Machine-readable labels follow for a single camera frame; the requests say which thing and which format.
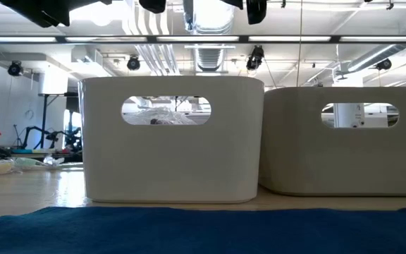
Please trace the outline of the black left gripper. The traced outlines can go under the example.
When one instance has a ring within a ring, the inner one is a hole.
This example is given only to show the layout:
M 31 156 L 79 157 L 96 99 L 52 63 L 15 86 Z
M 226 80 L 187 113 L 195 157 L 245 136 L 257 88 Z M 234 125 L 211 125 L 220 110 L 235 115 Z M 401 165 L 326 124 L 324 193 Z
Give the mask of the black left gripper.
M 141 7 L 155 13 L 163 13 L 166 10 L 168 0 L 138 0 Z M 267 0 L 183 0 L 183 18 L 185 30 L 194 30 L 194 21 L 197 16 L 196 10 L 202 7 L 215 7 L 217 4 L 227 7 L 237 7 L 240 10 L 247 8 L 247 22 L 254 25 L 263 21 L 267 12 Z

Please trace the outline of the purple white toothbrush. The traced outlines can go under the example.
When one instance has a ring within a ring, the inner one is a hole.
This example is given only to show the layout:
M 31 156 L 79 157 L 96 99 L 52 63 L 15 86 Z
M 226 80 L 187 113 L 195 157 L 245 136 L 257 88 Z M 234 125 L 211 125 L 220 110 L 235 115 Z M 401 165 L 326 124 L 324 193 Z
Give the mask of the purple white toothbrush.
M 123 119 L 132 125 L 196 125 L 183 113 L 171 111 L 165 107 L 143 109 L 135 113 L 126 113 Z

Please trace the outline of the green white toothbrush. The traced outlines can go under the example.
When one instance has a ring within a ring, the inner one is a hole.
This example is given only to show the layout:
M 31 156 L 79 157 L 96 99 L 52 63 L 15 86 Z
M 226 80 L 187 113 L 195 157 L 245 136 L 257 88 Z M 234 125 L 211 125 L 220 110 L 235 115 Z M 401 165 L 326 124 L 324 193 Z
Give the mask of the green white toothbrush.
M 45 163 L 32 158 L 17 157 L 14 159 L 14 167 L 20 170 L 39 169 L 45 166 Z

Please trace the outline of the black crossbar with light strips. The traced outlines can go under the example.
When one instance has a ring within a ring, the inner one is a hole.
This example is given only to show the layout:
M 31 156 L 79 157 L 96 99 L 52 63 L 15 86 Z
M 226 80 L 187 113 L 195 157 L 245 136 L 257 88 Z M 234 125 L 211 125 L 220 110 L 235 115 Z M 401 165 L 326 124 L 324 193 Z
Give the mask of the black crossbar with light strips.
M 406 44 L 405 35 L 0 35 L 0 44 Z

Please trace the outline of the white plastic bin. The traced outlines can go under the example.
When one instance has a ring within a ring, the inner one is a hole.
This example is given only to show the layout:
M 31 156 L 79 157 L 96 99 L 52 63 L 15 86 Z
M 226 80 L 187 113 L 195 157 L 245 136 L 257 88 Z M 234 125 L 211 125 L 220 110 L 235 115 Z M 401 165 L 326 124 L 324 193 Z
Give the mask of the white plastic bin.
M 200 96 L 201 125 L 133 125 L 131 97 Z M 87 78 L 79 84 L 86 196 L 97 202 L 239 203 L 255 198 L 264 84 L 242 76 Z

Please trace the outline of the white box on pole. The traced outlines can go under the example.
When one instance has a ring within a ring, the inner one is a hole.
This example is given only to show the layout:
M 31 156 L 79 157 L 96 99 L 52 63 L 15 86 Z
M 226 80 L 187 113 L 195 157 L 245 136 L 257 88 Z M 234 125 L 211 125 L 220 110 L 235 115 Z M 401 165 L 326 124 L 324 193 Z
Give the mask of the white box on pole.
M 59 95 L 67 92 L 68 75 L 61 71 L 47 71 L 39 75 L 39 94 Z

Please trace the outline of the white square pillar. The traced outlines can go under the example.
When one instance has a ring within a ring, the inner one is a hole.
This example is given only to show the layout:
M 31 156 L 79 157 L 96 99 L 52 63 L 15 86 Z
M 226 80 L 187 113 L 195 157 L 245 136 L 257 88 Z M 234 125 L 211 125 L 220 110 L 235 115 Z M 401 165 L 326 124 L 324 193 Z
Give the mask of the white square pillar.
M 365 123 L 362 103 L 335 103 L 333 105 L 335 128 L 362 128 Z

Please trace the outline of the pale grey plastic bin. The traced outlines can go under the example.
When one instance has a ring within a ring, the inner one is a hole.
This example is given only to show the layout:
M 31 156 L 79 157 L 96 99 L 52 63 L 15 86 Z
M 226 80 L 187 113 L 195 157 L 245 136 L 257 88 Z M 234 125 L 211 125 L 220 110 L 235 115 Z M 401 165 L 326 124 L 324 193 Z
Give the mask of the pale grey plastic bin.
M 330 103 L 385 102 L 383 128 L 331 128 Z M 259 183 L 286 195 L 406 196 L 406 87 L 284 87 L 264 95 Z

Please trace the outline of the black vertical pole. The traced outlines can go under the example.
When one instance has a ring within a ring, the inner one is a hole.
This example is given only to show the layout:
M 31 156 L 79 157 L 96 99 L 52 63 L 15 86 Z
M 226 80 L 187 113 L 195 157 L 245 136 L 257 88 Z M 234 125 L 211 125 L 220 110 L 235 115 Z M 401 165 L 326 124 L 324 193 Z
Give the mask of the black vertical pole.
M 42 134 L 41 134 L 41 139 L 40 139 L 40 148 L 44 148 L 44 137 L 45 137 L 45 131 L 46 131 L 46 122 L 47 122 L 47 107 L 48 107 L 48 94 L 43 94 L 43 112 L 42 112 Z

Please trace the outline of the blue cloth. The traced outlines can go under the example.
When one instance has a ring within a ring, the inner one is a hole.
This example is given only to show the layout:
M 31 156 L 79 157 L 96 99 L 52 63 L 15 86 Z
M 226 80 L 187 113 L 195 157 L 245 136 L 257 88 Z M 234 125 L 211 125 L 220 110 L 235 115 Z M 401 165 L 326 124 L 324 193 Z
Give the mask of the blue cloth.
M 0 217 L 0 254 L 406 254 L 406 208 L 47 207 Z

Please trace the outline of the white ventilation duct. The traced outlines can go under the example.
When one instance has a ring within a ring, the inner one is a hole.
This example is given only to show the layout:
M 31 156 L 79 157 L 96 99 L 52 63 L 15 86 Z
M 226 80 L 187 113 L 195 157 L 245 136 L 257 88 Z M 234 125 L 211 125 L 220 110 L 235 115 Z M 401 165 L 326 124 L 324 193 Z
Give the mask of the white ventilation duct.
M 192 0 L 190 32 L 195 35 L 227 35 L 235 7 L 222 0 Z

